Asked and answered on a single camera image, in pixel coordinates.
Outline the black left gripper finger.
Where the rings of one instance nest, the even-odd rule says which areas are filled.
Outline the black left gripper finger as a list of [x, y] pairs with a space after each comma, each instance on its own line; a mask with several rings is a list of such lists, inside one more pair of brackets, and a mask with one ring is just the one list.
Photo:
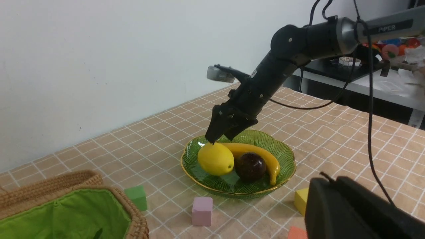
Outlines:
[[304, 216], [309, 239], [423, 239], [424, 222], [346, 176], [312, 178]]

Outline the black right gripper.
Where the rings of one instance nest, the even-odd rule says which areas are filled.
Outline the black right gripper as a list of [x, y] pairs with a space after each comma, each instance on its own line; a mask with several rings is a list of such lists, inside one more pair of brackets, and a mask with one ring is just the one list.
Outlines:
[[206, 140], [213, 144], [227, 132], [233, 140], [241, 132], [258, 123], [257, 115], [276, 92], [276, 83], [269, 79], [248, 78], [233, 91], [227, 102], [212, 112], [211, 122], [205, 133]]

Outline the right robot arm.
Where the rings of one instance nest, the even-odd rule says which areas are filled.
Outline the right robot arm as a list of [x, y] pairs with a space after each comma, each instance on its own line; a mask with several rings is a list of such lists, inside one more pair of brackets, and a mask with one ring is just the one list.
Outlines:
[[424, 35], [424, 6], [366, 21], [366, 26], [349, 18], [304, 26], [286, 25], [273, 35], [270, 51], [251, 74], [216, 64], [209, 66], [207, 79], [240, 86], [229, 100], [212, 109], [205, 134], [214, 143], [221, 136], [234, 139], [258, 123], [257, 115], [298, 68], [312, 60], [352, 53], [358, 45], [400, 37]]

